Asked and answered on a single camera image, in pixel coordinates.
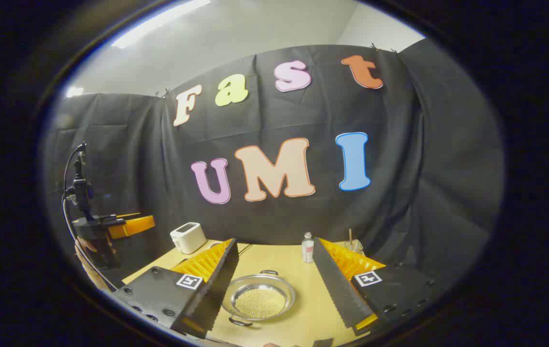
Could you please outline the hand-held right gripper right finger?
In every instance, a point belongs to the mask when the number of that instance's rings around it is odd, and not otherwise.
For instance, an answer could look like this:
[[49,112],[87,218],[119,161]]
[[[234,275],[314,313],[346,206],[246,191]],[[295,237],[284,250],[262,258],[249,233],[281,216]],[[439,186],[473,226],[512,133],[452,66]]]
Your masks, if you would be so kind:
[[399,262],[383,264],[324,239],[313,259],[345,327],[384,334],[424,312],[441,296],[432,277]]

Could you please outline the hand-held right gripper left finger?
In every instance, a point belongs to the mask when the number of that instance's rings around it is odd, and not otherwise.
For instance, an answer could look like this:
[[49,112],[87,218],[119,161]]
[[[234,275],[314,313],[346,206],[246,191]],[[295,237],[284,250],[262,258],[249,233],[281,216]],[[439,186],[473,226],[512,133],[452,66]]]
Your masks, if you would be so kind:
[[171,269],[153,266],[114,296],[166,329],[206,338],[238,261],[236,239],[228,239]]

